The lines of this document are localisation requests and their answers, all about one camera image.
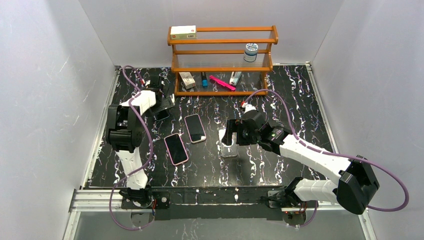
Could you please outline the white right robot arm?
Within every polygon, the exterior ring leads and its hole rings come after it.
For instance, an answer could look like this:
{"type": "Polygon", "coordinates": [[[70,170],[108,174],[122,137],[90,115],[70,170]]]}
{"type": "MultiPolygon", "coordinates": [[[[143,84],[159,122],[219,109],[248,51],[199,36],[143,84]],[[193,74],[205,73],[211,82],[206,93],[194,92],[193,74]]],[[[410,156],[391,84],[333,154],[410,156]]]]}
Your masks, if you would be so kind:
{"type": "Polygon", "coordinates": [[[323,201],[361,215],[380,187],[369,163],[332,156],[323,148],[297,139],[287,128],[270,125],[255,109],[247,111],[241,119],[227,120],[219,139],[226,147],[259,145],[265,151],[295,160],[326,177],[325,180],[296,177],[281,190],[260,198],[270,208],[323,201]]]}

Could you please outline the dark teal smartphone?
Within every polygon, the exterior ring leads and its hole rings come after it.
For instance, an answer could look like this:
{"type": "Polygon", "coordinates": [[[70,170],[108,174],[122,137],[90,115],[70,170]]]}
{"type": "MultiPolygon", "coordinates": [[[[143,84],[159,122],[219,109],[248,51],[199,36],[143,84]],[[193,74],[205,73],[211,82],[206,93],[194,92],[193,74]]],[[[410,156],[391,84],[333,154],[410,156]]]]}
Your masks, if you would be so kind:
{"type": "Polygon", "coordinates": [[[170,116],[170,113],[168,109],[158,111],[157,113],[154,114],[154,118],[156,121],[162,121],[168,118],[169,116],[170,116]]]}

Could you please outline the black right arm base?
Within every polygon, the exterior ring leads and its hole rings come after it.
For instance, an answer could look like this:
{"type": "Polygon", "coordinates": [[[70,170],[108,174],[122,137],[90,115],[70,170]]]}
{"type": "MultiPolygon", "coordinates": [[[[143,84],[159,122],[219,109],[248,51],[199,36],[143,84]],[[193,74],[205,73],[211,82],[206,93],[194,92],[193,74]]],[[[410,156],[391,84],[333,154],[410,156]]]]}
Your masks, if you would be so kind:
{"type": "Polygon", "coordinates": [[[282,220],[289,226],[296,227],[306,223],[308,203],[285,190],[269,190],[258,201],[270,209],[280,209],[282,220]]]}

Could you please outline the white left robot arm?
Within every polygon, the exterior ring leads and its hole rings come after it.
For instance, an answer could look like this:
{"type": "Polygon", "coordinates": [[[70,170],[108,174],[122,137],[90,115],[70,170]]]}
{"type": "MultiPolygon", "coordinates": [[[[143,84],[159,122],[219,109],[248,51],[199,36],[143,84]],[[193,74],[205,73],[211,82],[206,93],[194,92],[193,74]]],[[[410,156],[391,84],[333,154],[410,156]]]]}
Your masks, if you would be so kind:
{"type": "Polygon", "coordinates": [[[175,95],[165,90],[165,79],[157,76],[146,81],[143,88],[127,101],[111,104],[107,110],[106,142],[111,145],[123,166],[126,187],[145,189],[148,177],[141,167],[140,146],[143,133],[149,135],[147,125],[140,121],[142,115],[156,121],[166,119],[175,106],[175,95]]]}

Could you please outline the clear magsafe phone case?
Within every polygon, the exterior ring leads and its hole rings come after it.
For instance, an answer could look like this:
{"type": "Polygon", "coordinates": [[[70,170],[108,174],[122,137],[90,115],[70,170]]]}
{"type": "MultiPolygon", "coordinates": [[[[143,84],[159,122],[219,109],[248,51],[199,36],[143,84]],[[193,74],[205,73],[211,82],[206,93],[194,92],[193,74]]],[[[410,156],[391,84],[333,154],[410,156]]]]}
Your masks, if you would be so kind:
{"type": "Polygon", "coordinates": [[[222,158],[235,158],[238,156],[238,152],[239,152],[239,145],[236,144],[236,140],[237,140],[236,133],[232,134],[231,145],[225,145],[222,142],[222,138],[224,137],[225,132],[226,132],[225,128],[218,130],[218,139],[219,139],[221,156],[222,158]]]}

